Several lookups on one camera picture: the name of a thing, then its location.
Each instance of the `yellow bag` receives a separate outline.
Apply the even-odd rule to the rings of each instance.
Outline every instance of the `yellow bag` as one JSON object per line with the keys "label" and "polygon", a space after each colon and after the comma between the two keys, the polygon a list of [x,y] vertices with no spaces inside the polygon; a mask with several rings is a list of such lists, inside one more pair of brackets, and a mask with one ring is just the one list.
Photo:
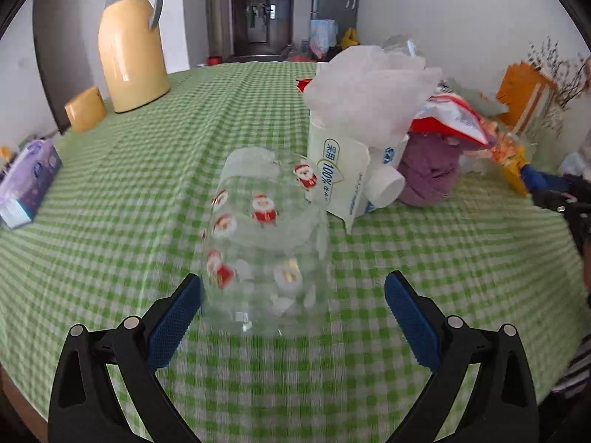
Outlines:
{"label": "yellow bag", "polygon": [[347,31],[341,38],[341,42],[339,46],[344,50],[348,47],[354,47],[359,44],[359,37],[357,36],[357,31],[355,28],[347,28]]}

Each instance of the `green checkered tablecloth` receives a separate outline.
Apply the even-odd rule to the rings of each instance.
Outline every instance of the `green checkered tablecloth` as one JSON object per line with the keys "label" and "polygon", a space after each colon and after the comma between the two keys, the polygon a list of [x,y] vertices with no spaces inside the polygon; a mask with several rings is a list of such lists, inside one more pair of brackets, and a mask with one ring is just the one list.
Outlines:
{"label": "green checkered tablecloth", "polygon": [[[311,63],[177,73],[157,102],[58,144],[64,167],[35,222],[0,230],[0,361],[42,415],[74,323],[113,328],[203,271],[199,233],[230,151],[305,154],[308,111],[296,78],[313,74]],[[308,337],[239,337],[196,318],[159,371],[203,441],[385,441],[430,375],[384,301],[393,269],[474,327],[514,324],[538,399],[589,330],[565,223],[501,180],[465,176],[437,207],[392,205],[359,219],[351,236],[330,217],[330,239],[325,327]],[[112,374],[132,428],[146,436]],[[457,425],[474,378],[441,434]]]}

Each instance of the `clear plastic container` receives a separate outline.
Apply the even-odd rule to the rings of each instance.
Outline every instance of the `clear plastic container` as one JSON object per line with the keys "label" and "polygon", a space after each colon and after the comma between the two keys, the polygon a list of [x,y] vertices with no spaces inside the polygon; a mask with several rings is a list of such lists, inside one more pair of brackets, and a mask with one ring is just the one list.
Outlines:
{"label": "clear plastic container", "polygon": [[206,231],[204,317],[240,333],[298,334],[322,325],[328,246],[312,162],[264,148],[234,151]]}

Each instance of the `doorway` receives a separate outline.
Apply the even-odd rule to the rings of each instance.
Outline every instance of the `doorway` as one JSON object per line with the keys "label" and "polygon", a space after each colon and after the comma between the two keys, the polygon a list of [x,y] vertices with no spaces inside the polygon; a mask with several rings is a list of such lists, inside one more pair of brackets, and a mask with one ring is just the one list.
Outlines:
{"label": "doorway", "polygon": [[232,0],[235,56],[279,55],[291,43],[293,0]]}

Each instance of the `red and white package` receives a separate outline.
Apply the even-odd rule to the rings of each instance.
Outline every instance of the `red and white package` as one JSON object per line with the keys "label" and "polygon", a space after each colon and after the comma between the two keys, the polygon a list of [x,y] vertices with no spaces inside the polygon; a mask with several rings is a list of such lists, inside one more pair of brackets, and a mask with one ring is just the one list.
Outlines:
{"label": "red and white package", "polygon": [[433,95],[415,116],[411,131],[440,133],[489,146],[482,117],[462,97],[452,93]]}

